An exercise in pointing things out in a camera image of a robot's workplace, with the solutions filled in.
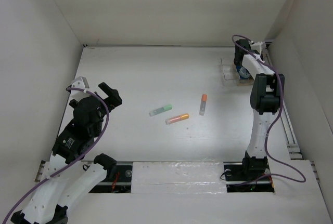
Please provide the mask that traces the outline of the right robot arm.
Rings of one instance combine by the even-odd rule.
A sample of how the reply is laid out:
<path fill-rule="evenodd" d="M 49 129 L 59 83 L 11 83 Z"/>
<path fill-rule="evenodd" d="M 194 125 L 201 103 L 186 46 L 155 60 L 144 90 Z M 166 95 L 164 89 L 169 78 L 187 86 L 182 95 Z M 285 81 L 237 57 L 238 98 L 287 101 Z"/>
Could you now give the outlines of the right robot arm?
<path fill-rule="evenodd" d="M 253 125 L 249 145 L 237 176 L 243 181 L 259 180 L 268 165 L 267 141 L 270 130 L 280 118 L 284 77 L 261 58 L 261 50 L 252 49 L 254 41 L 233 35 L 234 65 L 244 68 L 254 79 L 250 95 Z"/>

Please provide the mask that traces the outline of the orange capped glue stick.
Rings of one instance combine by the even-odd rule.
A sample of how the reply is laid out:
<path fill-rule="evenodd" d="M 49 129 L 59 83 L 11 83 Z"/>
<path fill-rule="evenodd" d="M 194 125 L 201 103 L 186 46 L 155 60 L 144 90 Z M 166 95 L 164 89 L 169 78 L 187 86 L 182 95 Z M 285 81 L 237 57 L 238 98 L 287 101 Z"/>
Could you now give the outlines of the orange capped glue stick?
<path fill-rule="evenodd" d="M 201 116 L 204 116 L 206 110 L 206 103 L 207 103 L 207 95 L 203 94 L 201 97 L 200 110 L 199 110 L 199 115 Z"/>

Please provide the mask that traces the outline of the blue tape roll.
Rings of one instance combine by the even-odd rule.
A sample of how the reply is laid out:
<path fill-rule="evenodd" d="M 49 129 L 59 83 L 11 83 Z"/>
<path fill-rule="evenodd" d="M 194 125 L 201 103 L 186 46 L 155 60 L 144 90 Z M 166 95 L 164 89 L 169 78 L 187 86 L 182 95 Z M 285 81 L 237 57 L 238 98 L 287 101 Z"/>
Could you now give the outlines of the blue tape roll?
<path fill-rule="evenodd" d="M 242 80 L 247 80 L 251 77 L 249 71 L 244 67 L 237 67 L 237 71 Z"/>

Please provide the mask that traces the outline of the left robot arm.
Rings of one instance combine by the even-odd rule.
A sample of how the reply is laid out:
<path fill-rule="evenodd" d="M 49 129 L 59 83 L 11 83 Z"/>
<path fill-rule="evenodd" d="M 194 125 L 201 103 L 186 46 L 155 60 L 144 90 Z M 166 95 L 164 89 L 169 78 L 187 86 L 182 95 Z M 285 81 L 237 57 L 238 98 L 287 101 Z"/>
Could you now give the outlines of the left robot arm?
<path fill-rule="evenodd" d="M 122 104 L 116 89 L 106 83 L 98 86 L 107 95 L 105 99 L 79 81 L 67 87 L 73 119 L 55 141 L 45 178 L 12 207 L 3 223 L 67 223 L 69 212 L 94 186 L 115 177 L 116 160 L 102 153 L 71 187 L 66 187 L 72 169 L 102 138 L 110 112 Z"/>

